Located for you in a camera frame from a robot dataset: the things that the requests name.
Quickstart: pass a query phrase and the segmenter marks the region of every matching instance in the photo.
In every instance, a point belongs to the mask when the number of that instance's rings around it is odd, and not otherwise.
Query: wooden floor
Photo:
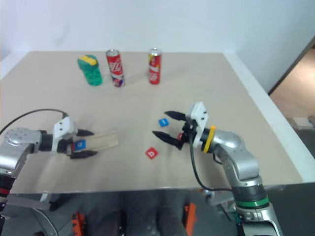
[[[311,49],[271,94],[287,118],[308,117],[315,112],[315,49]]]

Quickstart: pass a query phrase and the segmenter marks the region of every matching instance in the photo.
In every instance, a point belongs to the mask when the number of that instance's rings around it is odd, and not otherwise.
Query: table
[[[83,54],[93,54],[99,60],[102,85],[91,87],[85,81],[76,62]],[[147,80],[147,53],[122,53],[122,60],[126,78],[123,88],[112,85],[104,52],[30,52],[5,76],[1,82],[2,125],[33,109],[58,108],[68,112],[80,128],[95,133],[117,131],[119,139],[117,147],[82,160],[61,154],[30,155],[12,193],[198,187],[188,146],[178,151],[151,133],[160,130],[176,137],[182,122],[169,118],[170,125],[162,128],[158,120],[166,117],[164,111],[186,113],[198,101],[203,101],[208,110],[209,126],[215,124],[244,138],[246,147],[258,159],[264,184],[315,179],[306,170],[307,179],[288,155],[288,147],[277,138],[279,131],[275,133],[255,104],[260,98],[250,94],[252,85],[244,87],[244,78],[237,75],[240,71],[234,68],[236,74],[223,54],[164,53],[161,83],[156,86]],[[51,131],[59,119],[59,114],[43,112],[12,127]],[[145,155],[150,147],[159,152],[153,160]],[[228,186],[212,156],[196,150],[195,158],[207,186]],[[311,162],[309,156],[304,159]]]

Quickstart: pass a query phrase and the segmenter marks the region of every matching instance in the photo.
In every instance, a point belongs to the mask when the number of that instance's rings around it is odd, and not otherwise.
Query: blue block
[[[87,144],[86,144],[85,140],[79,140],[79,141],[76,141],[74,143],[74,150],[75,151],[85,149],[86,147],[87,147]]]
[[[162,126],[162,127],[169,125],[168,120],[166,118],[159,119],[158,122],[159,122],[160,126]]]

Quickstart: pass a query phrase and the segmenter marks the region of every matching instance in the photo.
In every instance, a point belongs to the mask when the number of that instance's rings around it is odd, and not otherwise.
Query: soda can
[[[149,82],[153,85],[159,84],[161,78],[162,51],[157,48],[149,50]]]
[[[123,87],[125,85],[125,78],[119,51],[117,49],[110,49],[106,52],[106,57],[114,86]]]

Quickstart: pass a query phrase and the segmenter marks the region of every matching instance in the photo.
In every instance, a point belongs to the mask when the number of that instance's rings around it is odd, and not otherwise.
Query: can lid
[[[115,57],[118,56],[120,53],[117,49],[110,49],[106,52],[106,55],[109,57]]]
[[[159,55],[162,54],[162,50],[158,49],[158,48],[151,48],[149,50],[149,54],[152,55],[152,56],[159,56]]]
[[[77,61],[81,70],[93,70],[98,68],[98,61],[93,55],[80,56]]]

